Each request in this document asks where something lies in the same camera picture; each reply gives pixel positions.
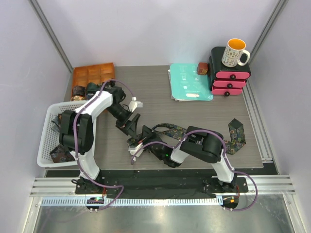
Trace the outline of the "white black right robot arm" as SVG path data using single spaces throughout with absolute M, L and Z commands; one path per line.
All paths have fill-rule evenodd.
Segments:
M 224 192 L 238 190 L 237 174 L 226 157 L 223 136 L 215 131 L 189 126 L 159 124 L 152 129 L 143 126 L 142 133 L 128 139 L 131 163 L 146 150 L 169 167 L 179 167 L 192 156 L 212 164 L 218 184 Z

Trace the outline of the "dark floral patterned tie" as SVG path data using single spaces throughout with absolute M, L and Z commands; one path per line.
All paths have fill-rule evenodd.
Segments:
M 229 124 L 229 133 L 231 140 L 219 141 L 218 138 L 211 135 L 207 139 L 207 143 L 203 146 L 203 151 L 208 153 L 218 153 L 221 152 L 222 149 L 225 149 L 225 152 L 228 154 L 235 154 L 238 150 L 240 150 L 245 144 L 245 134 L 243 124 L 233 119 Z M 184 135 L 188 132 L 187 129 L 169 123 L 157 124 L 152 127 L 154 133 L 159 135 L 166 135 L 176 140 L 180 140 L 184 137 Z

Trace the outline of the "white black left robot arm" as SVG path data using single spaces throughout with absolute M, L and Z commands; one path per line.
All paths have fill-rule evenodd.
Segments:
M 94 194 L 100 193 L 105 187 L 100 179 L 101 170 L 94 159 L 94 124 L 97 117 L 107 110 L 116 119 L 116 128 L 132 138 L 137 136 L 140 114 L 132 115 L 143 103 L 133 96 L 128 109 L 125 109 L 121 105 L 125 98 L 121 87 L 103 84 L 85 104 L 62 113 L 59 142 L 73 153 L 80 176 L 87 180 L 86 187 Z

